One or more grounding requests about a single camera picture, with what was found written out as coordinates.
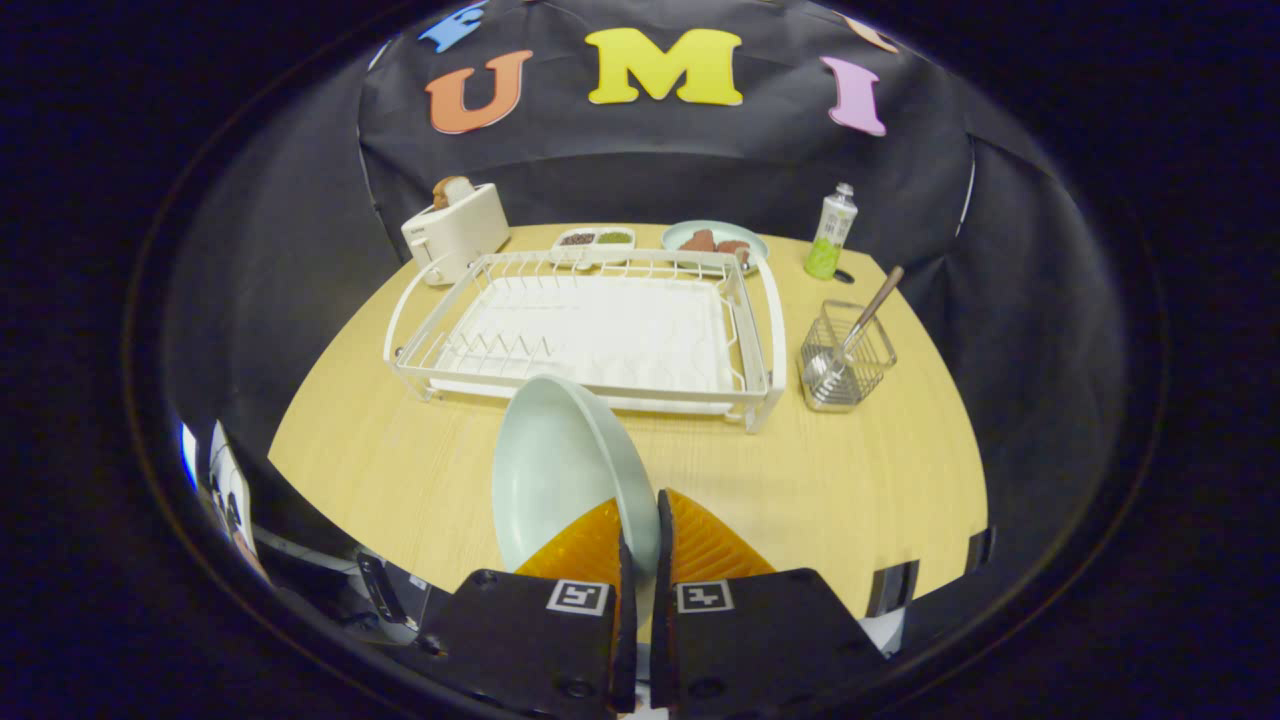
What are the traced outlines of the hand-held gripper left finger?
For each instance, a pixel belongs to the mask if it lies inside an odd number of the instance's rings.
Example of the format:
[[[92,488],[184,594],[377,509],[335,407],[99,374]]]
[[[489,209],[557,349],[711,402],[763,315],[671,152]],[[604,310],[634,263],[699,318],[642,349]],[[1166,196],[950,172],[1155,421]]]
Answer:
[[[522,717],[631,714],[635,575],[618,502],[608,500],[517,571],[474,571],[424,624],[415,659],[431,679]]]

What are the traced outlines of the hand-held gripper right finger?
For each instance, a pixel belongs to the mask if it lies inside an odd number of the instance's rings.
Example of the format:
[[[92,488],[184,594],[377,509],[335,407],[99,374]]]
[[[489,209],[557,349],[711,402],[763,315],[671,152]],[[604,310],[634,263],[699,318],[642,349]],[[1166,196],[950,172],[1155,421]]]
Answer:
[[[658,495],[652,707],[671,715],[831,715],[872,684],[888,661],[815,570],[677,582],[672,498],[667,489]]]

